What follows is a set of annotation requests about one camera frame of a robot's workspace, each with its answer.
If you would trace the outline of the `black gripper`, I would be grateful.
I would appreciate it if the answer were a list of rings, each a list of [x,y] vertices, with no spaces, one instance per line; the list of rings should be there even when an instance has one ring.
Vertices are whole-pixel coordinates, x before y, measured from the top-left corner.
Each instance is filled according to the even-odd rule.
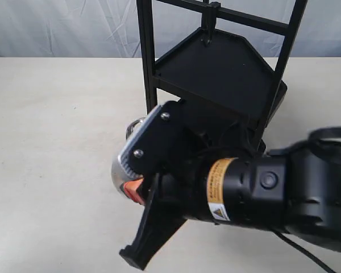
[[[144,206],[133,243],[120,251],[139,270],[187,220],[230,224],[223,190],[226,169],[235,159],[254,156],[241,142],[241,130],[216,146],[207,131],[197,133],[188,125],[184,103],[162,106],[130,156],[130,166],[141,177],[123,183],[124,194]]]

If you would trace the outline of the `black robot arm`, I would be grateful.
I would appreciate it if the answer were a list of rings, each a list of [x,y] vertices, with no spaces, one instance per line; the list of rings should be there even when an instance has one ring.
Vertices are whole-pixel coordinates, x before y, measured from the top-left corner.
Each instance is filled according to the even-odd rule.
[[[341,253],[341,126],[312,131],[260,155],[248,143],[215,146],[186,125],[184,104],[156,106],[113,162],[118,191],[144,206],[120,256],[143,270],[189,219],[288,234]]]

